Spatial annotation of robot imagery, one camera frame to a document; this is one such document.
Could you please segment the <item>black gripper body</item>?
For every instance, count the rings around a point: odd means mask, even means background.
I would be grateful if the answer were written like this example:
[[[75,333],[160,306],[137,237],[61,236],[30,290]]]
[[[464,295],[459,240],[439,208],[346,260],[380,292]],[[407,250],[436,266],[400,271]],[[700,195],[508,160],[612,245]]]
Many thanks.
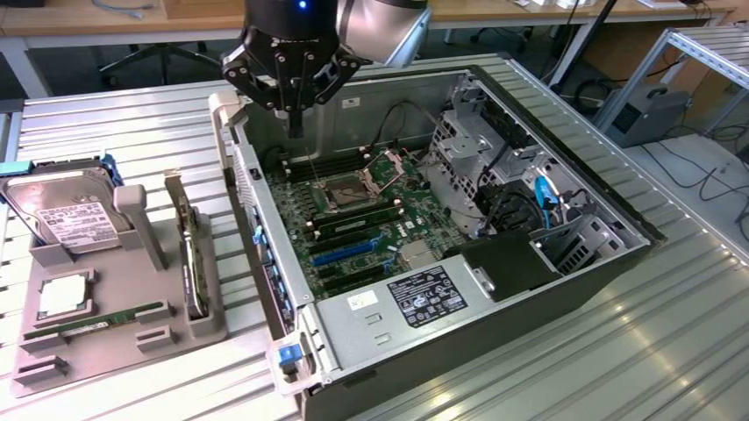
[[[246,1],[246,51],[261,57],[274,46],[298,47],[316,57],[332,57],[340,47],[337,7],[337,1],[325,0]]]

